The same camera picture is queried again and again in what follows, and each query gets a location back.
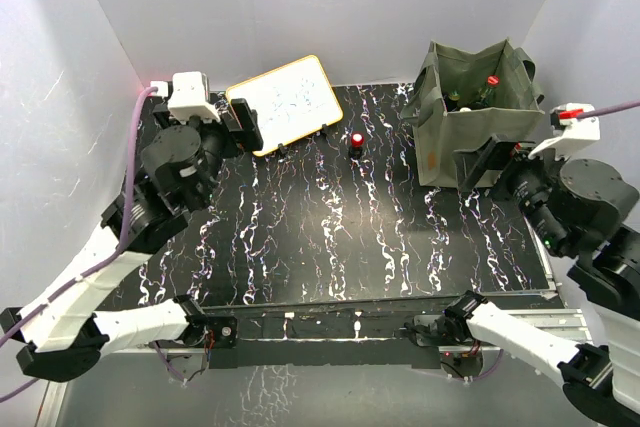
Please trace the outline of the green canvas bag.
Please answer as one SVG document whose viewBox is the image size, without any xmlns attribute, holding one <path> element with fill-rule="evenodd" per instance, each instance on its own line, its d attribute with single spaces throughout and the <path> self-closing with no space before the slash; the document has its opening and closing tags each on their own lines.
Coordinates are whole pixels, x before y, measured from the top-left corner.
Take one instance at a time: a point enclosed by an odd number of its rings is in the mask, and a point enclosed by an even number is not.
<svg viewBox="0 0 640 427">
<path fill-rule="evenodd" d="M 525 50 L 507 39 L 476 53 L 432 41 L 401 111 L 413 132 L 419 183 L 455 188 L 453 151 L 477 150 L 494 134 L 525 140 L 543 117 L 544 95 L 535 72 Z M 489 75 L 497 75 L 500 84 L 491 102 L 483 105 L 478 93 Z M 452 91 L 460 93 L 458 102 L 448 99 Z M 464 106 L 475 109 L 460 112 Z"/>
</svg>

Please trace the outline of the coca-cola glass bottle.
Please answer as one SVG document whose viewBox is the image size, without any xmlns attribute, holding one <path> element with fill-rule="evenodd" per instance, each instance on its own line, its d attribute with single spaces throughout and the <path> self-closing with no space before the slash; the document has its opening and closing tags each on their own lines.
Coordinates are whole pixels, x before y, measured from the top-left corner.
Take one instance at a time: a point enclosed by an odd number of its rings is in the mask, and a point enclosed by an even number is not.
<svg viewBox="0 0 640 427">
<path fill-rule="evenodd" d="M 483 105 L 488 105 L 495 96 L 499 84 L 500 78 L 497 75 L 489 75 L 485 84 L 479 90 L 478 102 Z"/>
</svg>

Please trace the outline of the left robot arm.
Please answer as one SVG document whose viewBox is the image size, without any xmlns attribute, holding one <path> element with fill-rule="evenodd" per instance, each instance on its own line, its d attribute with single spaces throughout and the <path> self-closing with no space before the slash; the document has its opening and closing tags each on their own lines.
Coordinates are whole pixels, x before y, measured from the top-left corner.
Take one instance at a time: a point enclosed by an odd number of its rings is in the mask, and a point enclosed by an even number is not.
<svg viewBox="0 0 640 427">
<path fill-rule="evenodd" d="M 160 341 L 213 344 L 224 323 L 192 296 L 109 312 L 104 299 L 188 226 L 189 214 L 211 204 L 223 161 L 259 150 L 258 114 L 234 99 L 220 120 L 192 114 L 180 122 L 159 113 L 161 129 L 129 159 L 123 190 L 105 209 L 85 247 L 32 304 L 1 313 L 3 341 L 22 343 L 16 355 L 31 380 L 67 382 L 111 354 Z"/>
</svg>

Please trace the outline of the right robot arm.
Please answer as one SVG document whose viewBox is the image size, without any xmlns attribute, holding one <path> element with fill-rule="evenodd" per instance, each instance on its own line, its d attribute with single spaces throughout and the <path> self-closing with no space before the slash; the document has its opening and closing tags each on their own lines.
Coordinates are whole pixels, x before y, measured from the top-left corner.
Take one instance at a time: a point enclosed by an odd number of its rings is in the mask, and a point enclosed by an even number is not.
<svg viewBox="0 0 640 427">
<path fill-rule="evenodd" d="M 612 166 L 570 159 L 548 146 L 495 136 L 453 159 L 460 191 L 488 171 L 497 173 L 491 196 L 516 204 L 554 258 L 568 266 L 566 294 L 600 327 L 599 344 L 577 342 L 532 325 L 468 291 L 432 321 L 405 324 L 420 347 L 490 344 L 551 379 L 585 417 L 601 426 L 639 422 L 639 234 L 626 218 L 638 190 Z"/>
</svg>

